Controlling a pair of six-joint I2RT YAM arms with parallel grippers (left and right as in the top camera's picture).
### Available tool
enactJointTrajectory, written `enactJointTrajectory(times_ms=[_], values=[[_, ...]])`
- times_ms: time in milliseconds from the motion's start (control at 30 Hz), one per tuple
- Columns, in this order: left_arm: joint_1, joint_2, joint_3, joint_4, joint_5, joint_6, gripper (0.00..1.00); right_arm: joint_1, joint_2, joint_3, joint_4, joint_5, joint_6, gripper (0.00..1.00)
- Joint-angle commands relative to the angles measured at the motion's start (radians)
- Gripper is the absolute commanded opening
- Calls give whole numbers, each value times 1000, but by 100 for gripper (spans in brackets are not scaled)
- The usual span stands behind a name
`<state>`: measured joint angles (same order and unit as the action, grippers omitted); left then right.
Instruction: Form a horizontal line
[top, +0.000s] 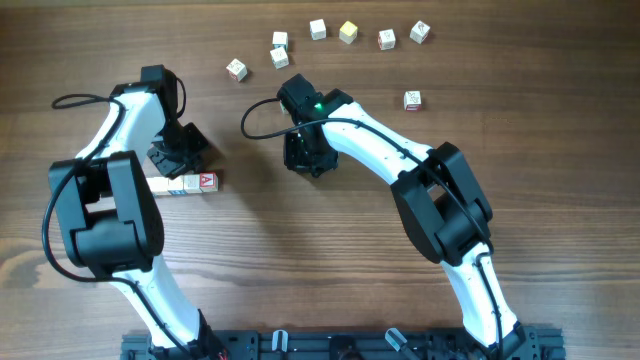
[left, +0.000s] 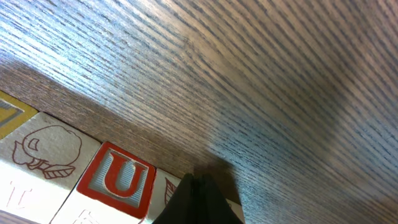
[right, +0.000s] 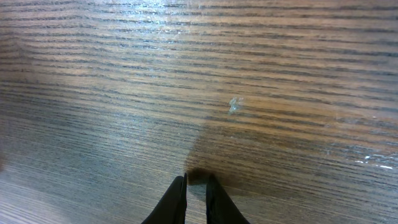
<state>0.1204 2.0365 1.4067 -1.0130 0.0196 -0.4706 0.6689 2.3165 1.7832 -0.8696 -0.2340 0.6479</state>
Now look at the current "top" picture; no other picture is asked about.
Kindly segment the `wooden block blue side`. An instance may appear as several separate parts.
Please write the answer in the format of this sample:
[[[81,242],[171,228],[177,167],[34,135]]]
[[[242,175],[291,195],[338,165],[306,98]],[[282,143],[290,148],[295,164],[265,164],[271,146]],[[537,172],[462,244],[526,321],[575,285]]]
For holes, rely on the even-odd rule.
[[[186,174],[183,176],[183,190],[186,194],[201,193],[200,175]]]

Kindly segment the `red letter wooden block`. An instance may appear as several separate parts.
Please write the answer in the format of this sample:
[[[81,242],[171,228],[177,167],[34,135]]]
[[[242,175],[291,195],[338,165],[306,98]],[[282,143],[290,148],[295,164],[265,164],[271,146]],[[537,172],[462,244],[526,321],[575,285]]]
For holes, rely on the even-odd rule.
[[[199,174],[199,189],[203,193],[217,192],[219,188],[218,177],[214,172]]]

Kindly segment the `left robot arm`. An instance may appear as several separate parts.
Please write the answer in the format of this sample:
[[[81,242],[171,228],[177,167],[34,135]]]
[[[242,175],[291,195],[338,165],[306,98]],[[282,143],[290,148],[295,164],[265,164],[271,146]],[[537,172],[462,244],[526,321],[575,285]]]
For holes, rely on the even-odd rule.
[[[51,198],[42,222],[50,265],[79,283],[108,283],[146,324],[123,337],[123,359],[226,359],[229,352],[202,312],[178,287],[162,256],[164,225],[142,165],[167,180],[203,170],[210,145],[197,127],[181,125],[184,83],[162,65],[108,96],[68,94],[54,109],[106,103],[109,114],[74,158],[48,170]]]

